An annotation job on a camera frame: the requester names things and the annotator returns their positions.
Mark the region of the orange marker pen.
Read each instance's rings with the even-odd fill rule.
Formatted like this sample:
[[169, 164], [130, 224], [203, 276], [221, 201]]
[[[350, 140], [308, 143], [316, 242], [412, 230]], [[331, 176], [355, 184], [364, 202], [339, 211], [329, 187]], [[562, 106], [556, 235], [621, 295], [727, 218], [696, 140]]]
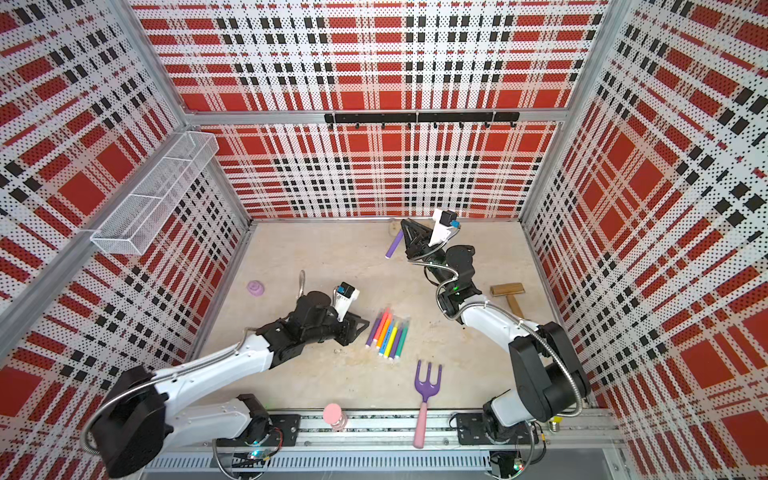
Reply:
[[384, 319], [382, 320], [381, 329], [380, 329], [379, 337], [376, 344], [377, 352], [379, 354], [383, 352], [383, 349], [386, 346], [391, 324], [392, 324], [392, 313], [390, 310], [387, 310], [385, 312]]

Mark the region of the pink marker pen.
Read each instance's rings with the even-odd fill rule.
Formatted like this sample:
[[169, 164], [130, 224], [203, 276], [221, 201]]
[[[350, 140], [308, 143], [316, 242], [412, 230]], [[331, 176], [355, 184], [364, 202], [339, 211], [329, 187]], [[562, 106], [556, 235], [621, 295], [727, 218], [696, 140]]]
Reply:
[[371, 345], [371, 346], [372, 346], [372, 347], [373, 347], [373, 348], [374, 348], [376, 351], [377, 351], [377, 348], [376, 348], [376, 344], [377, 344], [377, 340], [378, 340], [378, 337], [379, 337], [379, 332], [380, 332], [380, 329], [381, 329], [381, 325], [380, 325], [380, 327], [379, 327], [379, 331], [378, 331], [377, 339], [376, 339], [376, 340], [373, 342], [373, 344]]

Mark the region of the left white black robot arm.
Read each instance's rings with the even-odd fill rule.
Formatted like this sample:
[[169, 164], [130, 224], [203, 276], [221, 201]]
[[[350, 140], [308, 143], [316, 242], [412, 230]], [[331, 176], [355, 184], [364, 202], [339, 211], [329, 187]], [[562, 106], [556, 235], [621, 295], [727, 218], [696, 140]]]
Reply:
[[98, 456], [111, 478], [138, 472], [160, 453], [202, 442], [260, 442], [275, 426], [252, 394], [212, 405], [200, 399], [245, 377], [275, 369], [305, 346], [353, 343], [370, 325], [350, 312], [357, 291], [347, 284], [332, 296], [310, 291], [285, 317], [245, 330], [241, 340], [194, 361], [149, 371], [123, 372], [80, 435], [82, 448]]

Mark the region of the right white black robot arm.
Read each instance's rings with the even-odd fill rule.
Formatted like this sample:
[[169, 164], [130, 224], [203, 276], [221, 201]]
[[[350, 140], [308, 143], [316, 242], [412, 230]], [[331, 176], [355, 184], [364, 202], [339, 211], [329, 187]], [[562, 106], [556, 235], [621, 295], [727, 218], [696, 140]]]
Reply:
[[434, 284], [435, 302], [446, 319], [482, 333], [510, 356], [514, 387], [482, 407], [489, 440], [507, 443], [533, 421], [580, 415], [590, 383], [565, 330], [494, 305], [473, 282], [474, 247], [448, 245], [460, 230], [454, 213], [438, 210], [433, 222], [428, 227], [400, 221], [408, 262], [422, 267]]

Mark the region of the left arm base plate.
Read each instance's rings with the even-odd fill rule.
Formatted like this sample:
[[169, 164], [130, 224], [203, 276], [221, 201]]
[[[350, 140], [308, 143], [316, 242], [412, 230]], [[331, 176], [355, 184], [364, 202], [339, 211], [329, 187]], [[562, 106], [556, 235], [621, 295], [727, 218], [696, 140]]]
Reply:
[[298, 414], [271, 415], [269, 419], [258, 417], [236, 438], [217, 439], [218, 447], [292, 447], [296, 444], [301, 416]]

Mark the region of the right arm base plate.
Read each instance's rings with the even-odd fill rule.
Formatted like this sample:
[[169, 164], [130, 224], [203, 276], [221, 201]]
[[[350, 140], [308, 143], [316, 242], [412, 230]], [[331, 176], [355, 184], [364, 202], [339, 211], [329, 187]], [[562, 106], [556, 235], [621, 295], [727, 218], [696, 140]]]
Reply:
[[505, 427], [483, 413], [456, 413], [451, 422], [455, 427], [458, 442], [462, 446], [511, 445], [531, 443], [530, 434], [523, 422]]

